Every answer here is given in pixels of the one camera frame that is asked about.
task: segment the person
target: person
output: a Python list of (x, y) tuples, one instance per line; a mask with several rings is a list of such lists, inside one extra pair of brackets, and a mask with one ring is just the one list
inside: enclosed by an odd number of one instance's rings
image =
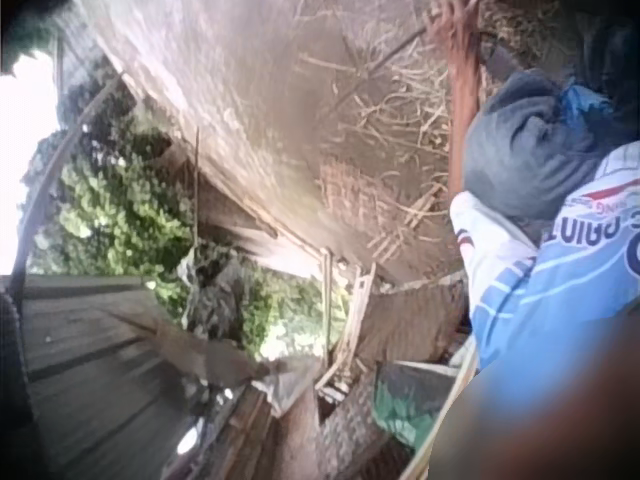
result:
[(481, 109), (478, 3), (441, 0), (427, 31), (449, 65), (450, 217), (482, 402), (513, 426), (565, 398), (640, 295), (638, 36), (608, 23), (606, 48), (583, 44), (588, 75), (515, 72)]

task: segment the wooden stick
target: wooden stick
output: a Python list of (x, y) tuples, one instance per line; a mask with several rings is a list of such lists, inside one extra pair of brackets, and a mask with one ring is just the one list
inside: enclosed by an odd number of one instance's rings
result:
[(193, 264), (197, 265), (198, 260), (198, 223), (199, 218), (198, 214), (199, 210), (199, 178), (200, 178), (200, 168), (198, 165), (198, 153), (200, 149), (200, 127), (196, 129), (196, 152), (194, 158), (195, 168), (193, 170)]
[(338, 108), (340, 108), (340, 106), (344, 102), (349, 100), (349, 98), (351, 98), (351, 96), (354, 93), (356, 93), (358, 91), (358, 89), (362, 85), (364, 85), (365, 83), (367, 83), (369, 81), (369, 79), (371, 78), (371, 76), (375, 72), (377, 72), (383, 66), (385, 66), (387, 64), (387, 62), (389, 62), (389, 60), (391, 60), (393, 57), (395, 57), (402, 50), (407, 48), (416, 38), (418, 38), (422, 34), (426, 33), (426, 31), (427, 31), (427, 27), (425, 27), (425, 26), (420, 27), (415, 32), (413, 32), (411, 35), (409, 35), (406, 39), (404, 39), (402, 42), (400, 42), (400, 44), (396, 48), (394, 48), (388, 54), (386, 54), (384, 57), (382, 57), (380, 59), (380, 61), (378, 61), (373, 67), (371, 67), (371, 69), (368, 72), (366, 72), (365, 78), (363, 78), (361, 80), (358, 80), (349, 90), (347, 90), (346, 93), (344, 95), (342, 95), (342, 97), (340, 97), (338, 99), (338, 101), (333, 105), (333, 107), (331, 107), (331, 109), (325, 115), (321, 116), (320, 120), (324, 120), (325, 118), (329, 117), (333, 112), (338, 110)]
[(331, 283), (332, 283), (333, 255), (330, 250), (322, 252), (322, 322), (324, 329), (324, 367), (327, 368), (331, 359)]

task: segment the wooden wall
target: wooden wall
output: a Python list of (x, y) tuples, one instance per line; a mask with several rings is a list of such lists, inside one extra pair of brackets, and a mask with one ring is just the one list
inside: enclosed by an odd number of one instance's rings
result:
[(138, 278), (27, 278), (29, 393), (61, 478), (159, 478), (189, 428), (180, 373), (102, 309), (114, 304), (135, 315), (155, 298)]

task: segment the green foliage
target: green foliage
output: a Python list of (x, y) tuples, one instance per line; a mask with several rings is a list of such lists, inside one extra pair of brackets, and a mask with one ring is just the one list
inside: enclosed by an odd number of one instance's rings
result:
[[(257, 266), (252, 268), (254, 281), (244, 312), (245, 344), (257, 353), (269, 330), (281, 327), (278, 340), (288, 353), (311, 353), (322, 338), (322, 290), (314, 279), (302, 279)], [(331, 343), (344, 330), (348, 295), (342, 289), (332, 294)]]
[[(99, 88), (82, 86), (66, 99), (60, 109), (66, 112), (66, 124), (73, 123)], [(169, 141), (158, 131), (134, 133), (127, 108), (134, 103), (124, 87), (85, 129), (51, 193), (29, 268), (52, 274), (144, 276), (155, 282), (156, 296), (177, 319), (188, 294), (175, 269), (193, 243), (190, 205), (152, 167)], [(40, 143), (24, 179), (28, 186), (38, 183), (64, 133)]]

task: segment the tree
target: tree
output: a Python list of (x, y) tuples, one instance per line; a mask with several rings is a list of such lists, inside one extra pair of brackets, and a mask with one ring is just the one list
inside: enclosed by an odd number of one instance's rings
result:
[[(61, 123), (72, 125), (100, 88), (92, 80), (70, 92), (59, 108)], [(84, 129), (50, 192), (29, 269), (148, 277), (160, 302), (178, 318), (188, 292), (175, 268), (193, 243), (190, 205), (151, 166), (170, 141), (159, 131), (137, 132), (134, 105), (122, 85)], [(56, 132), (40, 142), (24, 178), (27, 186), (38, 183), (63, 136)]]

